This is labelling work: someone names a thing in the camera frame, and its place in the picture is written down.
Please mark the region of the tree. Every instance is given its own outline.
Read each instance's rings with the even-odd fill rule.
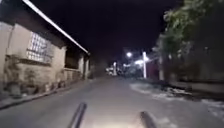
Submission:
[[[167,22],[163,38],[164,50],[168,53],[177,53],[191,42],[194,29],[200,20],[212,10],[216,4],[224,0],[184,0],[183,6],[165,12]]]

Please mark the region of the asphalt road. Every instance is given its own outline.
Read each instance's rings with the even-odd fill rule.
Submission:
[[[224,122],[200,101],[170,98],[143,83],[101,78],[0,111],[1,128],[67,128],[79,103],[87,103],[81,128],[142,128],[147,111],[158,128],[223,128]]]

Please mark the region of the barred window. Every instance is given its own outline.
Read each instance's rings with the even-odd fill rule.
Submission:
[[[53,45],[38,34],[31,32],[27,58],[43,63],[51,63],[53,58]]]

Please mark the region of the house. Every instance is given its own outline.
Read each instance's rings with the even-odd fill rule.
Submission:
[[[87,77],[89,54],[69,39],[22,1],[2,0],[0,82],[46,86]],[[79,55],[68,57],[72,50]],[[67,62],[77,63],[76,68],[66,67]]]

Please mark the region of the light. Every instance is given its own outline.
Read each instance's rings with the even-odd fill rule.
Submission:
[[[130,67],[131,65],[130,64],[123,64],[123,67]]]
[[[126,53],[126,56],[127,56],[128,58],[131,58],[131,57],[132,57],[132,53],[131,53],[131,52]]]
[[[142,65],[143,63],[144,63],[143,60],[136,60],[136,61],[135,61],[135,64],[136,64],[136,65]]]
[[[136,60],[136,61],[135,61],[135,64],[136,64],[136,65],[143,65],[144,62],[149,62],[149,61],[150,61],[150,59],[149,59],[147,56],[145,56],[145,57],[144,57],[144,60],[143,60],[143,59]]]
[[[113,65],[114,65],[114,67],[116,67],[117,63],[116,63],[116,62],[114,62],[114,63],[113,63]]]

